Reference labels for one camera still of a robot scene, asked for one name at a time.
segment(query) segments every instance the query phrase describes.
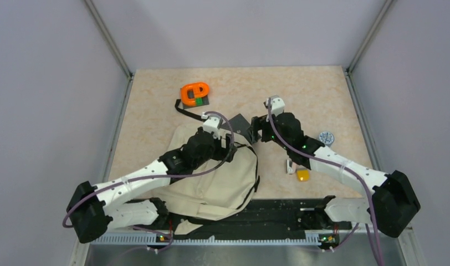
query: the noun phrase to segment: blue and white round object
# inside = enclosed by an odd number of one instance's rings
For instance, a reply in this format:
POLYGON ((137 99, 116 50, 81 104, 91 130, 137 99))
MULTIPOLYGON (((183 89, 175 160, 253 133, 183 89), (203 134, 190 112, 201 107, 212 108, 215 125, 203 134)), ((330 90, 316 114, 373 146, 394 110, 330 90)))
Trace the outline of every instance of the blue and white round object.
POLYGON ((318 140, 323 142, 326 146, 331 147, 334 142, 334 135, 329 131, 323 131, 318 136, 318 140))

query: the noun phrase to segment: orange plastic handle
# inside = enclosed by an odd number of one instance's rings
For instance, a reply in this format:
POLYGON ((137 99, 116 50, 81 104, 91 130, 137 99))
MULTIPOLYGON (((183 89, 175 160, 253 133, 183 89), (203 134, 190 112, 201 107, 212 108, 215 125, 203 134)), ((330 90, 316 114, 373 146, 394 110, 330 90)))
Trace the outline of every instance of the orange plastic handle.
POLYGON ((209 93, 209 85, 204 82, 187 84, 181 88, 181 101, 187 106, 196 106, 196 98, 202 98, 209 93), (194 98, 189 98, 188 91, 192 91, 194 98))

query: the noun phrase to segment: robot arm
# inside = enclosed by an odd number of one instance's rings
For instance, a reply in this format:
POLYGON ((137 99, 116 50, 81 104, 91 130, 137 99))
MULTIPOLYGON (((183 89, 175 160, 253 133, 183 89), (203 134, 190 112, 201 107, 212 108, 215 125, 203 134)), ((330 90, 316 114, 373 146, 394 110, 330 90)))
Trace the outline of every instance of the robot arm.
MULTIPOLYGON (((300 121, 292 113, 284 112, 285 104, 279 96, 271 97, 271 101, 271 106, 268 106, 268 103, 264 105, 270 109, 277 132, 293 149, 288 149, 276 137, 268 115, 252 118, 253 138, 257 139, 258 131, 262 131, 261 141, 276 142, 287 151, 287 155, 294 163, 325 173, 361 195, 366 195, 362 183, 353 173, 359 175, 369 188, 379 230, 390 237, 398 237, 420 209, 419 201, 406 175, 399 171, 392 174, 376 171, 344 158, 322 142, 305 136, 300 121)), ((333 222, 372 223, 367 197, 327 196, 319 208, 333 222)))
POLYGON ((130 200, 157 187, 172 182, 167 175, 186 177, 206 161, 233 160, 236 147, 227 135, 225 147, 218 132, 222 119, 218 116, 203 116, 205 122, 186 144, 167 151, 149 165, 105 183, 80 184, 67 207, 72 226, 80 243, 91 242, 106 231, 135 224, 157 224, 166 222, 168 211, 159 199, 132 202, 130 200), (84 201, 76 209, 71 209, 84 201))

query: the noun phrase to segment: canvas bag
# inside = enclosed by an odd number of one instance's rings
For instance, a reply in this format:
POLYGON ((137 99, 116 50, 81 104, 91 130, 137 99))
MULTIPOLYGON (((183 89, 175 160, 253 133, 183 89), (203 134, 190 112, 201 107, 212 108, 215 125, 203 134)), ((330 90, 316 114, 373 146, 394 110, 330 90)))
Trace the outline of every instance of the canvas bag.
MULTIPOLYGON (((198 124, 179 126, 173 135, 168 150, 181 147, 197 132, 198 124)), ((220 130, 225 142, 227 130, 220 130)), ((200 226, 200 219, 217 221, 243 210, 259 185, 258 158, 249 142, 234 134, 237 151, 231 162, 203 176, 181 179, 169 186, 152 190, 152 196, 165 202, 166 208, 176 214, 189 216, 175 230, 175 234, 187 234, 200 226)), ((219 161, 209 160, 193 173, 213 168, 219 161)))

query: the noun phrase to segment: wooden tabletop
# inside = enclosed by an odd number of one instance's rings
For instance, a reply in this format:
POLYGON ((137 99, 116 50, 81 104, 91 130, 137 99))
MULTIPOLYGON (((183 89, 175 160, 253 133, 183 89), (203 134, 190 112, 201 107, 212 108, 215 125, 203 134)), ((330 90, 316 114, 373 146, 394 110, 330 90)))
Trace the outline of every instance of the wooden tabletop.
MULTIPOLYGON (((211 91, 209 105, 189 109, 196 114, 214 110, 227 118, 241 113, 248 121, 267 113, 263 101, 279 95, 285 111, 300 120, 306 135, 322 131, 335 136, 332 149, 371 167, 356 112, 340 66, 266 68, 191 68, 138 70, 135 73, 109 180, 136 171, 166 152, 175 128, 197 123, 174 108, 180 88, 204 81, 211 91)), ((277 144, 254 144, 261 183, 254 198, 360 197, 352 189, 317 172, 299 182, 285 173, 285 151, 277 144)))

